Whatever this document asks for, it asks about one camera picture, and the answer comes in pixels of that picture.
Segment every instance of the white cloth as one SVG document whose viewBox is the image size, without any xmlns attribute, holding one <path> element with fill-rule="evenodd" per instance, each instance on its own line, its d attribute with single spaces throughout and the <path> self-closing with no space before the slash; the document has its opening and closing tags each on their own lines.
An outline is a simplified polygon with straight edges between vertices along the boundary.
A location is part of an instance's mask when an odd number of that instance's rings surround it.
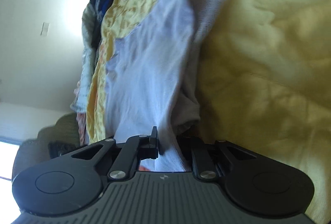
<svg viewBox="0 0 331 224">
<path fill-rule="evenodd" d="M 160 155 L 152 171 L 185 171 L 176 135 L 199 118 L 194 96 L 200 44 L 221 0 L 158 0 L 106 65 L 107 136 L 125 142 L 158 128 Z"/>
</svg>

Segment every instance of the white wall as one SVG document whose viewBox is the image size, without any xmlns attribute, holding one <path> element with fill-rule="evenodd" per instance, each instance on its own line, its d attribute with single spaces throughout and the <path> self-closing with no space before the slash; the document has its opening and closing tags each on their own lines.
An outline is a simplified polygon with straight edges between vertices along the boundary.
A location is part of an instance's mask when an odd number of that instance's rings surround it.
<svg viewBox="0 0 331 224">
<path fill-rule="evenodd" d="M 0 0 L 0 101 L 70 111 L 89 0 Z M 47 37 L 40 36 L 50 23 Z"/>
<path fill-rule="evenodd" d="M 37 138 L 38 132 L 52 126 L 66 112 L 0 103 L 0 136 L 24 141 Z"/>
</svg>

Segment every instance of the ribbed surface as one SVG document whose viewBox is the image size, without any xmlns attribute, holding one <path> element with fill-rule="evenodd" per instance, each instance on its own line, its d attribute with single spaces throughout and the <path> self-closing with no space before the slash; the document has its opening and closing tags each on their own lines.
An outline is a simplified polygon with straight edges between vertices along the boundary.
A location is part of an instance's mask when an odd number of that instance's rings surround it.
<svg viewBox="0 0 331 224">
<path fill-rule="evenodd" d="M 22 214 L 14 224 L 312 224 L 305 216 L 262 219 L 234 207 L 220 188 L 191 173 L 137 172 L 109 185 L 91 207 L 71 216 L 46 218 Z"/>
</svg>

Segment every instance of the bed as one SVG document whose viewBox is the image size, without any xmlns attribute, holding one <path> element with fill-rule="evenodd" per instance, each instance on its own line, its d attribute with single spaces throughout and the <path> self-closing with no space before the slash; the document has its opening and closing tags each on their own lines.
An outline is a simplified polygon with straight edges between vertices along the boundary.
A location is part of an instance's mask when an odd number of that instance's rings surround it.
<svg viewBox="0 0 331 224">
<path fill-rule="evenodd" d="M 114 0 L 101 27 L 87 104 L 90 142 L 106 137 L 105 64 L 115 38 L 156 0 Z M 205 142 L 228 140 L 312 179 L 307 215 L 331 219 L 331 0 L 226 0 L 204 40 L 196 95 Z"/>
</svg>

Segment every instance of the window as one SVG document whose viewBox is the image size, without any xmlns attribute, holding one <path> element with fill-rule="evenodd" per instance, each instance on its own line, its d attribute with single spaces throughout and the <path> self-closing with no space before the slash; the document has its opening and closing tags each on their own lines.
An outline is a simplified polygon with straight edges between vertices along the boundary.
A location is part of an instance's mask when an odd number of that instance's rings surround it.
<svg viewBox="0 0 331 224">
<path fill-rule="evenodd" d="M 12 170 L 18 149 L 18 145 L 0 141 L 1 224 L 11 224 L 20 215 L 19 207 L 12 194 Z"/>
</svg>

